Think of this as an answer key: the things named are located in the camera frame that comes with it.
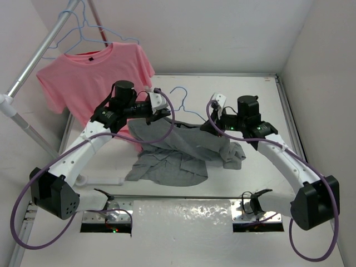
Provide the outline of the grey t shirt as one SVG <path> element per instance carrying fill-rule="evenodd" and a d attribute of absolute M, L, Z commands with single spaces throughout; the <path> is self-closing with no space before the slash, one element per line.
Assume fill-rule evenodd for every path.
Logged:
<path fill-rule="evenodd" d="M 240 170 L 246 156 L 237 142 L 201 131 L 198 125 L 163 118 L 146 124 L 128 122 L 132 137 L 143 141 L 127 181 L 150 180 L 173 187 L 198 185 L 208 178 L 206 162 L 220 161 L 225 169 Z"/>

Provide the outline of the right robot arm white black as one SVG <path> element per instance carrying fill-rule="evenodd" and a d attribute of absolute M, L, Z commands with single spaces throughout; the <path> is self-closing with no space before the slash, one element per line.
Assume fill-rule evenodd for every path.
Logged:
<path fill-rule="evenodd" d="M 258 97 L 239 97 L 235 114 L 226 113 L 225 103 L 224 95 L 212 95 L 206 107 L 208 121 L 200 129 L 216 136 L 226 135 L 227 131 L 242 133 L 241 141 L 264 155 L 287 179 L 295 193 L 290 217 L 303 230 L 337 219 L 340 214 L 338 180 L 313 170 L 288 147 L 272 124 L 261 119 Z"/>

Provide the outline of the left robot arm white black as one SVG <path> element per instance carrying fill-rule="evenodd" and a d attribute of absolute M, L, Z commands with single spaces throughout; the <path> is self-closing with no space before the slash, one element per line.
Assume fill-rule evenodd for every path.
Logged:
<path fill-rule="evenodd" d="M 101 189 L 77 192 L 76 180 L 100 148 L 114 137 L 124 138 L 119 131 L 129 119 L 143 118 L 150 125 L 164 117 L 174 117 L 172 103 L 159 88 L 146 93 L 147 97 L 139 101 L 132 82 L 116 81 L 72 145 L 49 166 L 31 172 L 34 204 L 62 220 L 76 212 L 104 210 L 113 196 Z"/>

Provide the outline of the pink t shirt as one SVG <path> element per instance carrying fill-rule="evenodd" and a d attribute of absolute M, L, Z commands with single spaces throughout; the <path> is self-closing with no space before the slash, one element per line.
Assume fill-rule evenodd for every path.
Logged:
<path fill-rule="evenodd" d="M 137 99 L 142 101 L 143 91 L 152 86 L 154 74 L 141 46 L 114 42 L 92 54 L 62 54 L 39 70 L 36 77 L 48 107 L 54 113 L 69 109 L 85 127 L 116 81 L 132 82 L 139 94 Z"/>

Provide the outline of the silver clothes rack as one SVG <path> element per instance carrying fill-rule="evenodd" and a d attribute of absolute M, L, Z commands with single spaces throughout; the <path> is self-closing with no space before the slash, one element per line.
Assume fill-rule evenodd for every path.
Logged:
<path fill-rule="evenodd" d="M 1 93 L 14 84 L 47 33 L 31 1 L 1 1 Z M 12 106 L 52 148 L 59 149 L 67 114 L 56 115 L 47 108 L 34 72 L 14 96 Z M 1 189 L 20 190 L 32 168 L 49 157 L 15 122 L 1 115 Z"/>

